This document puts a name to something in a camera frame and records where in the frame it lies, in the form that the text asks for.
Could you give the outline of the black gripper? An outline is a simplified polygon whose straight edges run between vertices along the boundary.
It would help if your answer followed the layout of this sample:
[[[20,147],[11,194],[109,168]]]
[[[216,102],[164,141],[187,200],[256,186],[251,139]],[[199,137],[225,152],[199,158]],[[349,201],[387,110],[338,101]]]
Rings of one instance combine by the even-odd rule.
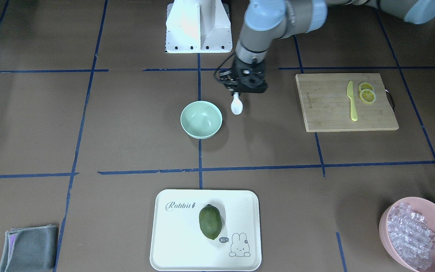
[[[228,88],[232,93],[264,93],[268,84],[265,80],[266,64],[254,62],[252,64],[243,62],[238,57],[234,57],[231,65],[232,78],[237,81],[234,88]]]

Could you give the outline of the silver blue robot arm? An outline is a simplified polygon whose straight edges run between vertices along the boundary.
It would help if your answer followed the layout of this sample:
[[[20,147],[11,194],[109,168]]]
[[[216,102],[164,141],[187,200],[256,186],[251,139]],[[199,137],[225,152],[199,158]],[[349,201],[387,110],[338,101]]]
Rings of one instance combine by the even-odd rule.
[[[232,95],[267,90],[265,56],[273,40],[319,29],[328,10],[366,5],[416,25],[435,18],[435,0],[251,0],[229,71],[216,79]]]

